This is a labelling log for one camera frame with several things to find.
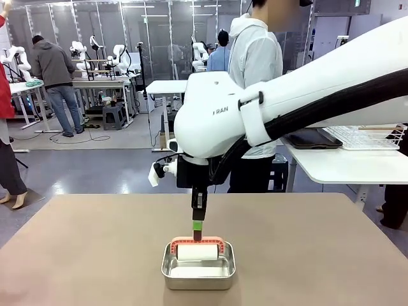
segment blue shirt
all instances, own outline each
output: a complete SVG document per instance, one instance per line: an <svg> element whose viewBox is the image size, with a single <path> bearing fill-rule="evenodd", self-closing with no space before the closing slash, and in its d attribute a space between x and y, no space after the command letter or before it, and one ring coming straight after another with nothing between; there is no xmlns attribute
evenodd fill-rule
<svg viewBox="0 0 408 306"><path fill-rule="evenodd" d="M228 71L230 51L226 47L218 47L210 54L207 61L207 71Z"/></svg>

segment person in white jacket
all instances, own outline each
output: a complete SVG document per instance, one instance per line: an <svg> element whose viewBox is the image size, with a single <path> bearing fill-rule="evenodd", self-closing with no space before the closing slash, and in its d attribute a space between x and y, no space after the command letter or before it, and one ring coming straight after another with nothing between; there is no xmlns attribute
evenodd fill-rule
<svg viewBox="0 0 408 306"><path fill-rule="evenodd" d="M282 75L282 49L272 31L282 31L298 7L310 0L253 0L252 15L244 14L231 23L234 38L229 57L229 75L242 88L267 82ZM249 150L233 166L229 193L265 193L276 142Z"/></svg>

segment brown table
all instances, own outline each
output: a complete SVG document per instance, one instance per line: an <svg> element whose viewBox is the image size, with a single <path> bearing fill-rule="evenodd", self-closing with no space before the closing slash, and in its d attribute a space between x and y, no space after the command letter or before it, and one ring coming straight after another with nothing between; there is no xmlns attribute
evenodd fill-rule
<svg viewBox="0 0 408 306"><path fill-rule="evenodd" d="M229 291L170 291L187 194L63 195L0 250L0 305L408 305L408 261L341 194L211 194L205 235L235 249Z"/></svg>

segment stainless steel container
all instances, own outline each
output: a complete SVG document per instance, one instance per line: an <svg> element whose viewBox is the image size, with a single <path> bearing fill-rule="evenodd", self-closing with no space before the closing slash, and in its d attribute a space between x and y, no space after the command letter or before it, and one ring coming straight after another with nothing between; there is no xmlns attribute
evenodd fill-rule
<svg viewBox="0 0 408 306"><path fill-rule="evenodd" d="M235 274L232 245L225 242L225 252L217 260L179 261L170 253L170 244L164 250L161 273L166 286L172 290L227 290Z"/></svg>

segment dish rack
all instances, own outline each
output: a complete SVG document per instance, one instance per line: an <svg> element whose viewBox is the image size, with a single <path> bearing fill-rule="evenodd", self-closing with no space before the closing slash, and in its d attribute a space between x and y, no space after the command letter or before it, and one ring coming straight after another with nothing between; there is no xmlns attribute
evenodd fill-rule
<svg viewBox="0 0 408 306"><path fill-rule="evenodd" d="M398 150L407 126L331 126L324 130L343 142L346 150Z"/></svg>

